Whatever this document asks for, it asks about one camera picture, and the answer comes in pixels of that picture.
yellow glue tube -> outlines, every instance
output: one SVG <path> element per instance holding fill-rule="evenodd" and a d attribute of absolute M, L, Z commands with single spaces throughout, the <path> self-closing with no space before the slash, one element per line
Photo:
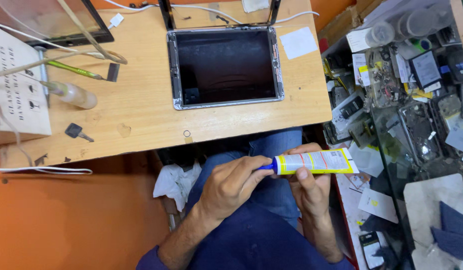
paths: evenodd
<path fill-rule="evenodd" d="M 270 165 L 258 169 L 273 169 L 277 175 L 294 175 L 296 170 L 301 167 L 306 167 L 313 174 L 360 173 L 346 148 L 276 156 Z"/>

wooden table surface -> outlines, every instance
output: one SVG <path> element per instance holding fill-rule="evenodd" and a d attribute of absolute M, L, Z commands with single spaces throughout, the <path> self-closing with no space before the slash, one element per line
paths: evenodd
<path fill-rule="evenodd" d="M 227 4 L 234 6 L 220 3 L 220 10 L 232 13 L 230 15 L 240 21 L 246 21 L 253 15 L 242 11 L 241 1 Z M 310 10 L 308 0 L 282 1 L 277 19 Z M 177 11 L 183 17 L 191 16 L 196 20 L 210 21 L 214 18 L 201 9 Z M 279 39 L 285 89 L 283 101 L 175 110 L 169 77 L 167 31 L 160 9 L 149 8 L 141 12 L 107 9 L 99 13 L 108 25 L 109 19 L 117 12 L 123 15 L 124 20 L 117 28 L 111 29 L 115 42 L 102 46 L 123 55 L 128 65 L 120 65 L 116 83 L 48 66 L 50 80 L 74 83 L 95 93 L 98 105 L 93 109 L 80 109 L 52 95 L 50 121 L 53 135 L 23 143 L 33 160 L 46 155 L 42 159 L 44 165 L 54 165 L 65 160 L 76 162 L 331 120 L 320 52 L 316 50 L 288 59 Z M 278 36 L 309 27 L 316 40 L 311 14 L 274 26 Z M 76 48 L 87 49 L 90 46 Z M 58 53 L 58 50 L 47 52 L 48 56 Z M 62 62 L 104 77 L 108 73 L 108 60 L 80 55 Z M 64 131 L 70 123 L 82 126 L 83 132 L 95 142 L 67 136 Z M 190 133 L 188 138 L 184 135 L 185 131 Z M 2 168 L 28 166 L 25 156 L 14 144 L 0 147 L 0 161 Z"/>

white plastic bag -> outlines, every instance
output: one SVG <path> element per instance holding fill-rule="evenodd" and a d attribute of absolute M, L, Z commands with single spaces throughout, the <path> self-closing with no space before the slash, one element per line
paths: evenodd
<path fill-rule="evenodd" d="M 198 161 L 195 161 L 193 169 L 187 172 L 176 164 L 164 166 L 156 180 L 153 197 L 166 195 L 170 199 L 175 199 L 176 208 L 181 212 L 200 173 L 201 167 Z"/>

hand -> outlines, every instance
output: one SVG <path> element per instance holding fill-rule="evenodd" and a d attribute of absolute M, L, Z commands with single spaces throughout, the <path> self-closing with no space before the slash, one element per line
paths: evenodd
<path fill-rule="evenodd" d="M 316 143 L 303 144 L 285 151 L 283 155 L 303 154 L 321 151 Z M 313 175 L 305 167 L 296 170 L 295 175 L 287 176 L 291 192 L 303 215 L 322 218 L 328 213 L 330 196 L 330 174 Z"/>
<path fill-rule="evenodd" d="M 272 169 L 255 170 L 271 161 L 264 156 L 244 156 L 216 166 L 193 208 L 196 207 L 203 218 L 222 222 L 250 198 L 265 176 L 273 174 Z"/>

fingernail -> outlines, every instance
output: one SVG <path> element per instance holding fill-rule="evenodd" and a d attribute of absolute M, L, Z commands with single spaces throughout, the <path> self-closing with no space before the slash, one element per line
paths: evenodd
<path fill-rule="evenodd" d="M 296 177 L 298 177 L 298 179 L 306 179 L 306 177 L 308 176 L 308 172 L 307 172 L 307 169 L 300 169 L 300 171 L 297 171 L 296 172 Z"/>

